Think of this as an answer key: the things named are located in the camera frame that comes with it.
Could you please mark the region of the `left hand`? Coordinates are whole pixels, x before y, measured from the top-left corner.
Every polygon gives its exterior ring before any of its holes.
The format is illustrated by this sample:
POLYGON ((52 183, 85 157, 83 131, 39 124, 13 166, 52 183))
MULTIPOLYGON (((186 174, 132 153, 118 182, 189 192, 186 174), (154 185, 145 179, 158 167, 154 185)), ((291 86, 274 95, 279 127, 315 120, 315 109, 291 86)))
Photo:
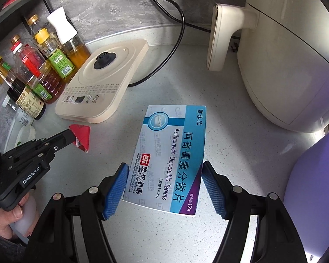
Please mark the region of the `left hand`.
POLYGON ((13 237, 13 230, 10 224, 16 223, 23 217, 22 206, 29 200, 30 193, 27 193, 19 202, 19 204, 11 211, 0 209, 0 236, 4 239, 13 237))

